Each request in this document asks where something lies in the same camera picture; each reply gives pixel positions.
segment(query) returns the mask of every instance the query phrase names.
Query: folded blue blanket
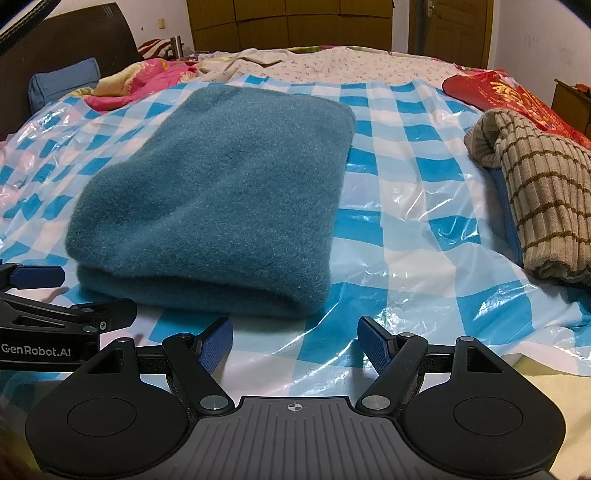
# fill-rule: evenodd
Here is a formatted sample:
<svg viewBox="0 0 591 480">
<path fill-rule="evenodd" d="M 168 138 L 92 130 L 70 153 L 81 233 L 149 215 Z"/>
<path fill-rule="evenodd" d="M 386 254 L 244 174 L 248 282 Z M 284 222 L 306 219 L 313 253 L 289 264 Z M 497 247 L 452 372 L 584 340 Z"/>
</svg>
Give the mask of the folded blue blanket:
<svg viewBox="0 0 591 480">
<path fill-rule="evenodd" d="M 322 309 L 355 117 L 269 90 L 194 92 L 88 183 L 66 238 L 83 287 L 164 307 Z"/>
</svg>

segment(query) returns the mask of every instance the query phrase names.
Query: folded sweater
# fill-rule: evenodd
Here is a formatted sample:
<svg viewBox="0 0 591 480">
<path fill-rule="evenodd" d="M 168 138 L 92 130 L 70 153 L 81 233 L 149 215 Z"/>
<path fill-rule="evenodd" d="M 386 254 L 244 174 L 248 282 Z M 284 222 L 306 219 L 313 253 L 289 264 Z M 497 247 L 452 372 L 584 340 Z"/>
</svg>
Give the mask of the folded sweater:
<svg viewBox="0 0 591 480">
<path fill-rule="evenodd" d="M 332 100 L 194 92 L 82 191 L 66 238 L 81 285 L 164 307 L 316 314 L 354 131 Z"/>
<path fill-rule="evenodd" d="M 591 152 L 507 109 L 484 113 L 465 144 L 480 165 L 502 170 L 523 267 L 591 285 Z"/>
</svg>

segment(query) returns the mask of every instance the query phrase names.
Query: door frame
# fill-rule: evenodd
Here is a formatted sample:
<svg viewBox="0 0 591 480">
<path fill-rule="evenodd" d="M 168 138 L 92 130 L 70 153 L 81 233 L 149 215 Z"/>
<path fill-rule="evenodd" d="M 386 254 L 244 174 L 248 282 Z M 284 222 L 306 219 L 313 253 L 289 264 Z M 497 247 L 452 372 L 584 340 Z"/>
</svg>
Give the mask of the door frame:
<svg viewBox="0 0 591 480">
<path fill-rule="evenodd" d="M 415 36 L 417 34 L 417 2 L 424 0 L 410 0 L 408 15 L 408 53 L 415 54 Z M 488 68 L 488 57 L 491 53 L 492 23 L 494 18 L 494 0 L 486 0 L 486 31 L 484 35 L 484 49 L 480 60 L 480 68 Z"/>
</svg>

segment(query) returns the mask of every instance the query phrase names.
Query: cabinet door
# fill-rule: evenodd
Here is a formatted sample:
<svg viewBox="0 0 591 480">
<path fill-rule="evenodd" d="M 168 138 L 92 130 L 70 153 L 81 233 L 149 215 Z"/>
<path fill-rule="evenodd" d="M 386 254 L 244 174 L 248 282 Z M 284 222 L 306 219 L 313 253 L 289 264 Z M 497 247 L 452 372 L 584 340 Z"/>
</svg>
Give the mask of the cabinet door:
<svg viewBox="0 0 591 480">
<path fill-rule="evenodd" d="M 338 15 L 291 15 L 287 17 L 290 47 L 341 45 Z"/>
<path fill-rule="evenodd" d="M 193 43 L 197 51 L 240 51 L 235 22 L 193 30 Z"/>
<path fill-rule="evenodd" d="M 232 0 L 187 0 L 191 28 L 201 28 L 222 25 L 236 20 L 234 18 L 234 3 Z"/>
<path fill-rule="evenodd" d="M 340 13 L 339 0 L 285 0 L 288 15 Z"/>
<path fill-rule="evenodd" d="M 285 0 L 234 0 L 236 20 L 285 15 Z"/>
<path fill-rule="evenodd" d="M 392 0 L 340 0 L 343 15 L 392 18 Z"/>
<path fill-rule="evenodd" d="M 388 18 L 343 17 L 340 39 L 343 45 L 392 50 L 392 21 Z"/>
<path fill-rule="evenodd" d="M 240 47 L 246 48 L 286 48 L 289 46 L 287 38 L 287 17 L 260 18 L 238 22 Z"/>
</svg>

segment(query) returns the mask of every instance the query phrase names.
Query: wooden door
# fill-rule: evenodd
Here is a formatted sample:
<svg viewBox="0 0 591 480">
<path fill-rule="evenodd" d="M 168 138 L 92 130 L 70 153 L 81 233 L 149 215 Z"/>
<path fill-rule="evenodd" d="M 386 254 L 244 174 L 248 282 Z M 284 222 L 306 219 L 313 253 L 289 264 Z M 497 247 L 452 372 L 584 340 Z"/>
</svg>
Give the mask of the wooden door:
<svg viewBox="0 0 591 480">
<path fill-rule="evenodd" d="M 492 4 L 493 0 L 424 0 L 423 55 L 466 67 L 486 67 Z"/>
</svg>

